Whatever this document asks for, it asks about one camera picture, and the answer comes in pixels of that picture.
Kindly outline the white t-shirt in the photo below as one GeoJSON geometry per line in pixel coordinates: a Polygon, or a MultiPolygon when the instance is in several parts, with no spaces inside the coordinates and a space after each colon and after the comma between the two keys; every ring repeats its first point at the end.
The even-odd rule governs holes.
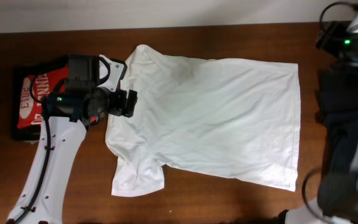
{"type": "Polygon", "coordinates": [[[113,196],[162,190],[163,166],[295,191],[297,64],[170,56],[148,45],[126,63],[121,87],[138,100],[131,118],[108,118],[113,196]]]}

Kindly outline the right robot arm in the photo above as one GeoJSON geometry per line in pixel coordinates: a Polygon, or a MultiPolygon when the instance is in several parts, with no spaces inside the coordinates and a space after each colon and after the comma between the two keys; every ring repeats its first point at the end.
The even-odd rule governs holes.
{"type": "Polygon", "coordinates": [[[318,121],[328,131],[316,200],[284,210],[273,223],[358,223],[358,33],[348,24],[320,25],[316,48],[336,61],[319,74],[318,121]]]}

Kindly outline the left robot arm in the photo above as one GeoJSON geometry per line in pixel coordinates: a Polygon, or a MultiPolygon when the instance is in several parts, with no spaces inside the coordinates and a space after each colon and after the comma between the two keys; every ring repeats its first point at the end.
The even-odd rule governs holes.
{"type": "Polygon", "coordinates": [[[120,90],[127,65],[103,55],[66,55],[18,69],[34,78],[28,93],[41,105],[39,144],[8,223],[61,223],[76,153],[105,114],[132,117],[137,92],[120,90]]]}

